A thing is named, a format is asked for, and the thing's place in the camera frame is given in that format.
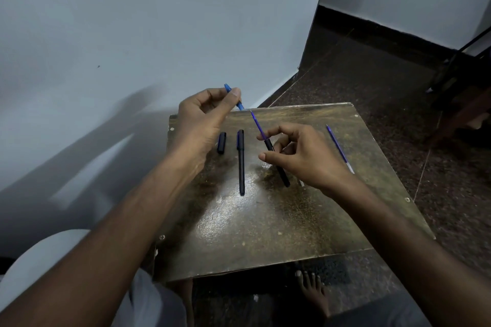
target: wooden table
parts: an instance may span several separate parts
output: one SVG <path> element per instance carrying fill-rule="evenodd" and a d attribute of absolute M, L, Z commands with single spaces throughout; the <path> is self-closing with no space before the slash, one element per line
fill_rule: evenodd
<path fill-rule="evenodd" d="M 356 175 L 387 204 L 433 236 L 421 213 L 351 103 L 255 109 L 264 129 L 280 121 L 310 124 L 326 135 L 328 124 Z M 177 128 L 169 119 L 168 143 Z M 239 194 L 236 134 L 244 130 L 245 196 Z M 224 155 L 216 148 L 163 224 L 155 278 L 172 281 L 371 248 L 351 218 L 331 199 L 302 187 L 288 174 L 284 187 L 247 111 L 225 120 Z"/>

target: person's right arm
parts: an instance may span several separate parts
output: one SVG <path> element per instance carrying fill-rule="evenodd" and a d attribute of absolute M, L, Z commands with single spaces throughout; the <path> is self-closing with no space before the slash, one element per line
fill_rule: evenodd
<path fill-rule="evenodd" d="M 490 326 L 491 283 L 393 211 L 350 173 L 311 126 L 284 123 L 275 151 L 259 155 L 334 199 L 353 219 L 432 325 Z"/>

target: dark floor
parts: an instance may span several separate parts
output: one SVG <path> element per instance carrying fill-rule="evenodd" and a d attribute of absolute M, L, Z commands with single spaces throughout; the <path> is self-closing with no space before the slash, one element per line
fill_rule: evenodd
<path fill-rule="evenodd" d="M 272 106 L 352 102 L 439 243 L 491 276 L 491 151 L 470 148 L 462 161 L 421 145 L 439 122 L 424 91 L 440 58 L 396 44 L 376 29 L 332 25 L 316 18 L 298 81 Z M 291 324 L 303 307 L 295 306 L 297 268 L 322 274 L 334 313 L 402 288 L 373 250 L 199 279 L 196 325 Z"/>

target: hand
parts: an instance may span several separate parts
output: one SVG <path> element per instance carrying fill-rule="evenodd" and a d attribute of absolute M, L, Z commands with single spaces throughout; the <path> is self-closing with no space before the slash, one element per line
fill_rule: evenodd
<path fill-rule="evenodd" d="M 209 88 L 179 104 L 177 134 L 171 152 L 186 164 L 191 178 L 203 169 L 221 124 L 240 100 L 239 88 L 228 94 L 225 88 Z"/>
<path fill-rule="evenodd" d="M 283 167 L 301 181 L 334 197 L 356 181 L 346 165 L 337 158 L 321 132 L 310 125 L 282 123 L 264 132 L 266 137 L 283 133 L 274 151 L 259 154 L 263 162 Z"/>

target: foot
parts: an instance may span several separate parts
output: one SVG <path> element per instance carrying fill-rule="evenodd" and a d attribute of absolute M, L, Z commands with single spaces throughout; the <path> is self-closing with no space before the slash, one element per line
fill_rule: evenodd
<path fill-rule="evenodd" d="M 166 287 L 174 291 L 174 293 L 182 299 L 184 307 L 186 308 L 187 327 L 193 327 L 193 279 L 169 282 Z"/>
<path fill-rule="evenodd" d="M 314 273 L 309 277 L 307 272 L 302 274 L 300 270 L 297 270 L 295 276 L 305 298 L 328 318 L 330 315 L 329 303 L 326 296 L 326 286 L 321 282 L 321 277 Z"/>

